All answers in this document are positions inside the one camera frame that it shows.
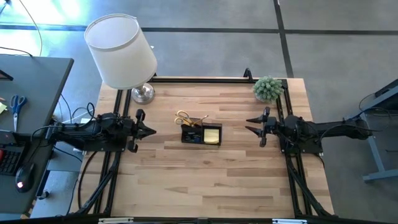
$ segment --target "wooden table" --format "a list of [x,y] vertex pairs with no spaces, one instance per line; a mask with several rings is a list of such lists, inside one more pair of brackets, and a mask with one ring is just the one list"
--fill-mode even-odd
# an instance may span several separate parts
[[[304,80],[287,81],[294,114],[311,121]],[[144,109],[145,125],[157,130],[157,134],[139,142],[137,154],[129,151],[122,154],[113,217],[294,217],[278,138],[268,135],[267,146],[261,148],[259,138],[244,127],[255,126],[245,120],[259,116],[265,106],[270,106],[271,116],[277,117],[275,104],[258,102],[251,84],[153,83],[152,86],[153,102],[137,105],[132,101],[129,114],[134,117],[137,109]],[[113,110],[116,92],[102,85],[96,113]],[[174,124],[178,110],[198,118],[208,114],[206,122],[222,123],[221,146],[181,143],[181,128]],[[97,153],[88,166],[81,188],[82,203],[98,185],[103,157],[104,153]],[[325,210],[333,213],[321,161],[304,154],[303,164],[309,189]],[[108,190],[104,192],[103,208]],[[304,211],[302,197],[299,199]],[[75,210],[76,197],[71,212]]]

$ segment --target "blue scissors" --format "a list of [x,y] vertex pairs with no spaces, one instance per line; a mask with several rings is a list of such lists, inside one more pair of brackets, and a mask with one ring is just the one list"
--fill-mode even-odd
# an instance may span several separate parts
[[27,102],[27,98],[24,96],[19,97],[18,95],[14,95],[11,97],[10,107],[12,109],[12,114],[14,117],[14,130],[17,132],[18,127],[18,115],[21,112],[22,106],[24,106]]

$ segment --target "potted plant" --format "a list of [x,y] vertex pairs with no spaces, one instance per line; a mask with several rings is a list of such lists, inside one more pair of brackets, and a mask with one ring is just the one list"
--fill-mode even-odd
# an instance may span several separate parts
[[272,77],[262,77],[254,84],[253,92],[259,101],[271,103],[278,99],[278,96],[284,92],[282,80]]

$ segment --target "gray desk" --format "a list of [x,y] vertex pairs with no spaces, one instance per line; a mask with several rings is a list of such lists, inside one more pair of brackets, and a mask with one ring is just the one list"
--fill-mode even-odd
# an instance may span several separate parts
[[[6,99],[7,104],[14,94],[28,99],[19,115],[19,133],[31,134],[49,124],[72,64],[73,59],[70,58],[0,55],[0,69],[14,77],[11,82],[0,81],[0,97]],[[14,130],[9,111],[0,114],[0,129]],[[25,160],[38,142],[32,143]],[[38,148],[32,159],[35,163],[34,186],[26,193],[17,192],[15,177],[0,175],[0,213],[22,214],[29,211],[51,152],[51,146]]]

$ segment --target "black pen holder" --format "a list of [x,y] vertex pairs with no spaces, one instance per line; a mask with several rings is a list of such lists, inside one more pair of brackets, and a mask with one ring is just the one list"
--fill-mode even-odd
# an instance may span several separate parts
[[201,125],[194,124],[193,126],[181,124],[181,130],[181,142],[208,144],[214,146],[221,145],[221,137],[223,133],[222,124],[202,123]]

